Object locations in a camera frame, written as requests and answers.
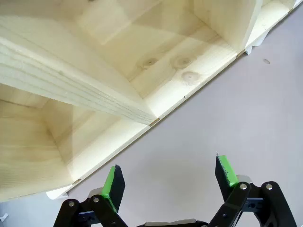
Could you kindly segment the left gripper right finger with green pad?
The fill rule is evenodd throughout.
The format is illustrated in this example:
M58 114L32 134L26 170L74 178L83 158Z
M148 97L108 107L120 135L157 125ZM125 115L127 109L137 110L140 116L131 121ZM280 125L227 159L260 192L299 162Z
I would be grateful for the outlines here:
M244 212L252 212L261 227L297 226L278 183L268 181L257 187L249 177L236 175L225 155L216 156L215 176L224 204L209 227L234 227Z

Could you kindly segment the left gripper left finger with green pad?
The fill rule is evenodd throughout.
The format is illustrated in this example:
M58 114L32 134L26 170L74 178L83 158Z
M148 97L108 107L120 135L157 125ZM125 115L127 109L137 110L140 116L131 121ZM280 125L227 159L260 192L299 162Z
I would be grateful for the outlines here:
M127 224L118 215L125 190L125 180L121 167L112 166L104 186L92 190L87 199L65 200L55 220L55 227L125 227Z

